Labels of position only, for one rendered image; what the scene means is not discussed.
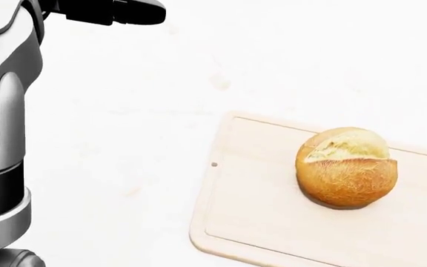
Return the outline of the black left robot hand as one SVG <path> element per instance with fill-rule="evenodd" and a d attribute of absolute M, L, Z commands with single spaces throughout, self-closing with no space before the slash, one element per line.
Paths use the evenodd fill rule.
<path fill-rule="evenodd" d="M 120 24 L 155 25 L 166 18 L 166 8 L 158 0 L 39 0 L 42 11 L 65 15 L 76 22 L 110 26 Z"/>

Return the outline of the round crusty bread roll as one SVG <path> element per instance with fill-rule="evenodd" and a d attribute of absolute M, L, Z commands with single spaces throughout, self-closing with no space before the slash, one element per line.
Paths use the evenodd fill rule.
<path fill-rule="evenodd" d="M 377 133 L 333 128 L 313 135 L 296 155 L 297 182 L 310 197 L 329 206 L 362 208 L 397 184 L 397 161 Z"/>

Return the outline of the light wooden cutting board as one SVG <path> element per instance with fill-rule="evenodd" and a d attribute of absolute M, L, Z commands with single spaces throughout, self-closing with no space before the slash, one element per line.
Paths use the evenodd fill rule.
<path fill-rule="evenodd" d="M 399 179 L 364 208 L 337 210 L 300 190 L 296 153 L 317 128 L 225 115 L 190 227 L 206 253 L 263 267 L 427 267 L 427 150 L 391 143 Z"/>

